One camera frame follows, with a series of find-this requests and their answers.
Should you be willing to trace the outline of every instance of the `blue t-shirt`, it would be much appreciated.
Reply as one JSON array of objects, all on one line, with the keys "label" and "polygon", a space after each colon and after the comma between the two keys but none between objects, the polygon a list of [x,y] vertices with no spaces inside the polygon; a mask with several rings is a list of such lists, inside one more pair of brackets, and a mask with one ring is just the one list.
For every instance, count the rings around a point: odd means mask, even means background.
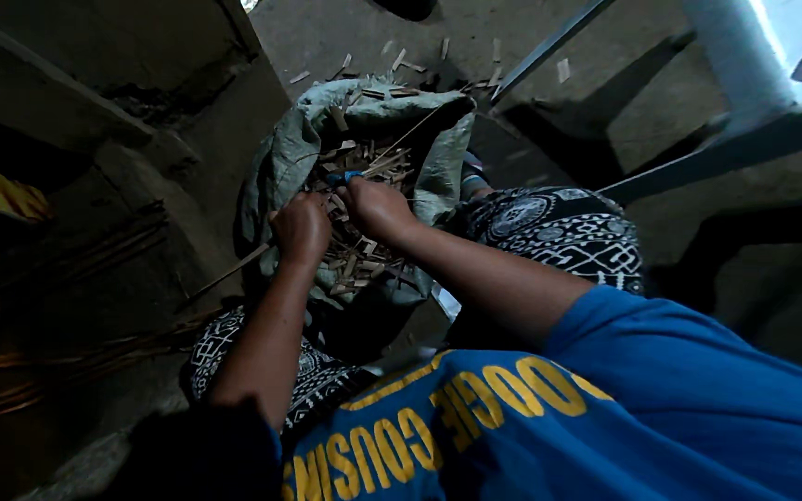
[{"label": "blue t-shirt", "polygon": [[543,353],[448,350],[284,450],[284,499],[802,499],[802,369],[607,286]]}]

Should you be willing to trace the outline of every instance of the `black and white patterned fabric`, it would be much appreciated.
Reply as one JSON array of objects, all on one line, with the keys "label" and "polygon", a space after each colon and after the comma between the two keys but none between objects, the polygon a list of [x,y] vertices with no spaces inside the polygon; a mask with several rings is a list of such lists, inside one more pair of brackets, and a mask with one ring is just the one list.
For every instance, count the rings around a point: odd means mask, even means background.
[{"label": "black and white patterned fabric", "polygon": [[466,236],[594,283],[642,294],[636,226],[614,201],[580,188],[516,188],[462,202]]},{"label": "black and white patterned fabric", "polygon": [[[579,188],[518,188],[462,202],[457,213],[475,242],[642,294],[642,258],[633,223],[613,201]],[[188,365],[191,398],[202,401],[246,314],[229,311],[203,332]],[[298,437],[376,381],[372,373],[324,354],[307,325],[282,439]]]},{"label": "black and white patterned fabric", "polygon": [[[246,325],[244,307],[235,308],[213,320],[200,336],[188,362],[190,390],[195,401],[200,402],[205,397],[243,325]],[[310,326],[306,326],[306,330],[310,331]],[[303,424],[315,422],[318,416],[331,412],[375,380],[372,373],[324,354],[303,337],[296,386],[284,421],[284,432],[292,433]]]}]

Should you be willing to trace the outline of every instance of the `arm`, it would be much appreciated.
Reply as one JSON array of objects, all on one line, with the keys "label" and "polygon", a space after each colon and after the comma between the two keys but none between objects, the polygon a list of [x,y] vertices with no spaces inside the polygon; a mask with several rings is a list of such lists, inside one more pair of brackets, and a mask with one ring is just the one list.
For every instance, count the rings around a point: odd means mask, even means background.
[{"label": "arm", "polygon": [[454,297],[531,345],[541,346],[551,327],[593,287],[572,274],[418,222],[404,195],[383,184],[354,177],[343,197],[364,233],[410,256]]},{"label": "arm", "polygon": [[275,430],[290,408],[298,371],[305,305],[330,241],[330,221],[320,195],[300,193],[270,215],[281,262],[262,302],[219,370],[212,405],[235,406],[255,398]]}]

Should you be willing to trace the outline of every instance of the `hand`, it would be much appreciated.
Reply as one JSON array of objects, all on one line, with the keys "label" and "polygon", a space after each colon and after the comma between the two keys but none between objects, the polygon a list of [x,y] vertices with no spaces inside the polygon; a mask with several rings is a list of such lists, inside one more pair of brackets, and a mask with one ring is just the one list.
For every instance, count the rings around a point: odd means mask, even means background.
[{"label": "hand", "polygon": [[369,238],[399,248],[411,230],[422,227],[401,192],[383,183],[352,177],[337,190],[349,208],[351,222]]},{"label": "hand", "polygon": [[317,266],[321,262],[332,231],[326,203],[318,193],[298,193],[280,211],[268,214],[282,263]]}]

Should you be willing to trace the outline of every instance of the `blue tape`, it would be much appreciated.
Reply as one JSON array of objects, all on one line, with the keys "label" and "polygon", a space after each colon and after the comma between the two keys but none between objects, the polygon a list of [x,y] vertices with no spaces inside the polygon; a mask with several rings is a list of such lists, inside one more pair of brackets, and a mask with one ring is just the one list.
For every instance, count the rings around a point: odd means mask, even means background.
[{"label": "blue tape", "polygon": [[328,174],[327,184],[334,188],[336,186],[346,186],[354,176],[363,176],[363,173],[360,170],[347,170],[342,174]]}]

